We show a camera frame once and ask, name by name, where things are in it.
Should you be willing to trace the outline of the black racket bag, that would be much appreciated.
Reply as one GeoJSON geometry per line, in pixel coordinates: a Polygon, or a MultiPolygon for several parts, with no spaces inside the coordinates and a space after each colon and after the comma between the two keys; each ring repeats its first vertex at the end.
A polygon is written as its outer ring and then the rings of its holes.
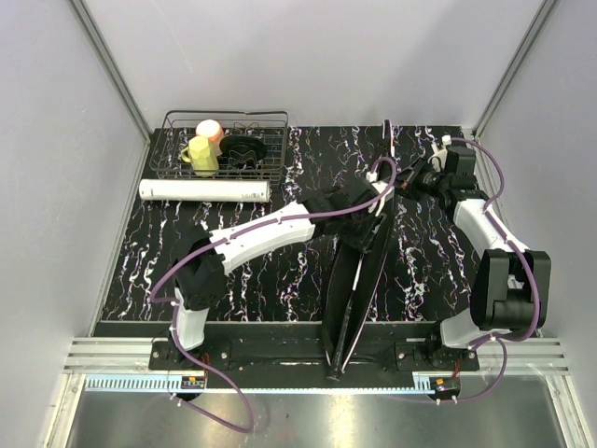
{"type": "Polygon", "coordinates": [[[334,233],[339,237],[339,240],[327,282],[322,315],[322,336],[326,353],[327,378],[340,330],[343,308],[348,301],[356,265],[360,259],[363,259],[363,262],[358,285],[353,295],[353,307],[343,351],[342,374],[345,372],[366,323],[368,310],[373,302],[387,257],[390,233],[393,228],[394,205],[395,200],[393,197],[383,208],[387,213],[387,241],[382,247],[377,247],[371,252],[359,252],[342,242],[342,234],[348,230],[349,222],[358,216],[369,214],[367,209],[332,219],[332,223],[337,226],[334,233]]]}

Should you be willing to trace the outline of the white shuttlecock tube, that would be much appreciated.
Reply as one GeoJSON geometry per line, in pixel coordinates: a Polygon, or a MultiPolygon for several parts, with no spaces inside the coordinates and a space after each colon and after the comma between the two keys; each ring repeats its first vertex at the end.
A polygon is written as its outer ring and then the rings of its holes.
{"type": "Polygon", "coordinates": [[[267,203],[269,181],[142,179],[138,193],[143,201],[267,203]]]}

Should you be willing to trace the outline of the badminton racket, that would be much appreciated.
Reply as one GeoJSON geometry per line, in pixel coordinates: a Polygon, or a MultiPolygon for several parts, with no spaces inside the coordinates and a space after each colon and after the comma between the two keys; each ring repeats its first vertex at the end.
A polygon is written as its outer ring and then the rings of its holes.
{"type": "Polygon", "coordinates": [[[342,320],[340,322],[340,330],[338,333],[338,338],[336,340],[336,345],[334,347],[333,358],[330,361],[330,372],[328,378],[333,381],[338,381],[340,376],[342,375],[342,359],[343,359],[343,351],[344,345],[346,344],[347,339],[347,332],[348,326],[350,323],[350,315],[353,307],[353,295],[356,291],[356,287],[358,285],[361,267],[362,267],[363,259],[358,261],[356,265],[356,270],[354,274],[354,280],[350,289],[350,294],[348,296],[348,301],[344,305],[342,320]]]}

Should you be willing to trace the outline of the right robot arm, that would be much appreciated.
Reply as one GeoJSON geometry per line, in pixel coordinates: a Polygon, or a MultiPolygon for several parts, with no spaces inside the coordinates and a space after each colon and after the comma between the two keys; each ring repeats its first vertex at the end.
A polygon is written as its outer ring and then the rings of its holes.
{"type": "Polygon", "coordinates": [[[488,153],[473,140],[454,137],[396,176],[398,195],[437,199],[479,255],[467,309],[440,321],[438,338],[423,347],[426,364],[439,371],[455,361],[456,349],[476,350],[498,340],[522,342],[547,319],[551,259],[522,243],[495,213],[499,192],[489,196],[479,188],[477,156],[488,153]]]}

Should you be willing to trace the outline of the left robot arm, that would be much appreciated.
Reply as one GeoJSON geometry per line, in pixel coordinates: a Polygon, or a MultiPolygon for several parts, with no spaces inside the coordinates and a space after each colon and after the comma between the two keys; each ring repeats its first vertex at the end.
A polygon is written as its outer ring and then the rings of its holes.
{"type": "Polygon", "coordinates": [[[201,360],[208,310],[226,294],[227,277],[243,264],[287,245],[338,236],[367,253],[394,188],[384,181],[357,181],[319,190],[264,217],[218,231],[200,229],[181,248],[174,268],[179,310],[171,333],[177,336],[169,359],[183,370],[201,360]]]}

